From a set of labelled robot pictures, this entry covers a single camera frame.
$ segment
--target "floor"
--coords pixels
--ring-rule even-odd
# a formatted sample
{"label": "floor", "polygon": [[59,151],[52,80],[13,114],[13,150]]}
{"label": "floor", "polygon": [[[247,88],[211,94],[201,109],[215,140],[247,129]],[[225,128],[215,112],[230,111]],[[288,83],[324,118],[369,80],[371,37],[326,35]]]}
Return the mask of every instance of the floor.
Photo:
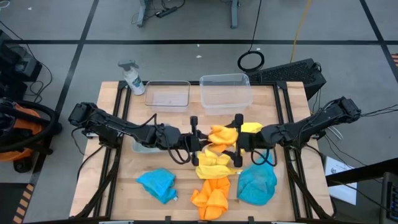
{"label": "floor", "polygon": [[[169,16],[146,20],[143,28],[131,24],[137,19],[139,1],[11,1],[0,11],[0,21],[28,40],[25,43],[30,43],[36,58],[51,69],[53,81],[42,103],[60,113],[64,128],[53,138],[55,152],[45,158],[40,175],[18,174],[11,164],[0,164],[0,182],[37,181],[25,222],[68,217],[82,156],[70,137],[67,118],[76,103],[96,101],[102,81],[122,79],[119,60],[136,60],[143,80],[198,80],[202,75],[240,72],[236,61],[249,47],[240,40],[252,37],[259,0],[240,1],[239,27],[233,30],[229,28],[229,4],[217,0],[187,0]],[[154,2],[159,9],[160,1]],[[166,1],[170,6],[180,2]],[[264,53],[264,67],[289,62],[305,5],[305,0],[262,2],[254,48]],[[389,56],[398,53],[397,8],[395,0],[313,0],[294,60],[313,58],[321,63],[327,80],[322,103],[345,96],[363,111],[397,103],[398,70]],[[17,39],[3,26],[0,29]],[[254,65],[256,60],[249,58],[245,64]],[[47,83],[49,75],[43,69],[39,80]],[[344,140],[334,141],[365,164],[397,157],[395,117],[385,114],[338,126]],[[77,136],[84,148],[86,140]],[[321,140],[319,145],[321,152],[337,159],[327,142]],[[361,166],[338,155],[351,166]],[[361,182],[359,190],[380,200],[377,182]],[[339,217],[377,222],[377,205],[361,195],[357,206],[337,200],[336,206]]]}

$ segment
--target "gray floor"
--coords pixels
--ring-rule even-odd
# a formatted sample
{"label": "gray floor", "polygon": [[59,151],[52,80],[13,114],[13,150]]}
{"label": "gray floor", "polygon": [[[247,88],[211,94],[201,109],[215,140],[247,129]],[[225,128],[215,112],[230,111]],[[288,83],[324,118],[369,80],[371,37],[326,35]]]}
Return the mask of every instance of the gray floor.
{"label": "gray floor", "polygon": [[[160,1],[155,8],[160,8]],[[167,4],[178,4],[178,0]],[[218,0],[187,0],[177,12],[145,21],[143,28],[131,24],[138,11],[138,1],[100,0],[88,32],[90,40],[168,40],[168,39],[250,39],[259,0],[241,0],[239,27],[231,30],[229,4]],[[373,17],[385,40],[398,40],[395,0],[367,0]],[[0,20],[24,39],[78,40],[80,39],[93,0],[69,1],[11,1],[0,11]],[[256,39],[292,40],[306,1],[263,1]],[[314,0],[302,27],[302,40],[377,40],[361,4],[357,0]],[[53,73],[53,82],[43,93],[43,104],[55,108],[61,89],[75,54],[76,45],[31,45],[35,56]],[[72,127],[67,118],[76,103],[95,102],[102,81],[120,80],[117,67],[121,58],[136,60],[141,66],[143,80],[198,80],[202,75],[237,73],[238,57],[248,45],[84,45],[61,112],[63,133],[52,141],[54,154],[45,160],[40,179],[30,203],[26,222],[66,218],[76,186],[76,172],[82,156],[70,137]],[[264,53],[264,67],[289,62],[291,45],[255,45]],[[388,46],[398,53],[398,46]],[[363,111],[372,111],[397,103],[398,84],[378,45],[298,45],[295,60],[313,58],[320,62],[327,84],[322,88],[322,103],[346,96],[352,98]],[[247,66],[256,58],[245,60]],[[43,69],[39,80],[49,81]],[[344,140],[339,148],[365,164],[398,156],[397,114],[363,118],[350,125],[338,126]],[[79,145],[85,139],[78,136]],[[320,149],[337,158],[327,142],[319,142]],[[342,153],[338,155],[349,165],[356,161]],[[30,174],[18,174],[11,164],[0,164],[1,182],[28,182]],[[375,200],[380,197],[380,185],[362,182],[359,190]],[[357,206],[336,202],[340,216],[376,223],[378,207],[358,196]]]}

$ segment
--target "crumpled cloth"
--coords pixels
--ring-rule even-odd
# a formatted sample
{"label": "crumpled cloth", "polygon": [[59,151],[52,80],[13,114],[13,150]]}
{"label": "crumpled cloth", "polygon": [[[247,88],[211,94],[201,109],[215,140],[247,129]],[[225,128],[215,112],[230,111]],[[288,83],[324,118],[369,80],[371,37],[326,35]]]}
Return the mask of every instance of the crumpled cloth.
{"label": "crumpled cloth", "polygon": [[137,182],[142,184],[152,196],[166,204],[170,199],[177,198],[177,191],[171,188],[174,178],[174,174],[167,169],[160,168],[146,172],[137,179]]}
{"label": "crumpled cloth", "polygon": [[208,140],[212,144],[208,145],[208,149],[213,152],[223,152],[238,139],[238,132],[235,128],[227,128],[222,125],[212,125]]}
{"label": "crumpled cloth", "polygon": [[214,220],[228,210],[231,186],[227,177],[206,180],[201,191],[194,190],[191,202],[198,207],[201,220]]}
{"label": "crumpled cloth", "polygon": [[[245,133],[257,133],[261,131],[262,124],[257,122],[247,122],[241,126],[241,131]],[[213,152],[223,152],[230,146],[235,146],[238,139],[236,128],[227,128],[221,125],[213,125],[208,135],[208,140],[212,144],[208,145],[208,149]]]}
{"label": "crumpled cloth", "polygon": [[199,166],[196,167],[195,172],[201,179],[219,179],[242,172],[242,169],[227,167],[231,158],[226,154],[217,156],[214,152],[205,149],[205,152],[199,152],[197,156]]}
{"label": "crumpled cloth", "polygon": [[[268,157],[268,161],[272,162],[271,156]],[[276,175],[271,165],[268,163],[260,166],[253,164],[239,176],[236,196],[253,205],[265,205],[275,194],[276,184]]]}

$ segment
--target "paper sheet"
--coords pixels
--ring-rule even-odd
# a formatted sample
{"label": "paper sheet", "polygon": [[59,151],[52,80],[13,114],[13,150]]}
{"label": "paper sheet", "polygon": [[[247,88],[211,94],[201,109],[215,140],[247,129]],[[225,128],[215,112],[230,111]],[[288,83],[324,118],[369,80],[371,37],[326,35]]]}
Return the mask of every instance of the paper sheet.
{"label": "paper sheet", "polygon": [[[330,157],[327,157],[325,167],[325,175],[336,174],[339,172],[353,169],[353,167],[347,166],[346,164]],[[357,183],[352,183],[348,185],[354,187],[355,189],[357,188]],[[329,187],[329,194],[334,198],[340,199],[352,205],[356,205],[356,191],[347,186],[339,185]]]}

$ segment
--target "yellow cable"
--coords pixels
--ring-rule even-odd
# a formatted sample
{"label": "yellow cable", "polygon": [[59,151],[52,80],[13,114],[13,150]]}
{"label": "yellow cable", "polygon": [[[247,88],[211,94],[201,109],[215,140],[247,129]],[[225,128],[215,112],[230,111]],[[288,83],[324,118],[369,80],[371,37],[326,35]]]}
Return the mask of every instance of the yellow cable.
{"label": "yellow cable", "polygon": [[312,0],[308,0],[308,1],[307,1],[307,5],[305,6],[303,16],[301,17],[300,24],[298,25],[298,29],[297,29],[297,31],[296,31],[296,36],[294,37],[293,51],[292,51],[292,56],[290,57],[290,62],[291,62],[291,63],[292,63],[292,61],[293,61],[294,51],[295,51],[295,49],[296,49],[297,37],[299,36],[299,32],[300,32],[300,29],[301,29],[301,25],[303,24],[304,19],[305,19],[305,17],[307,16],[307,12],[308,12],[308,10],[310,9],[311,2],[312,2]]}

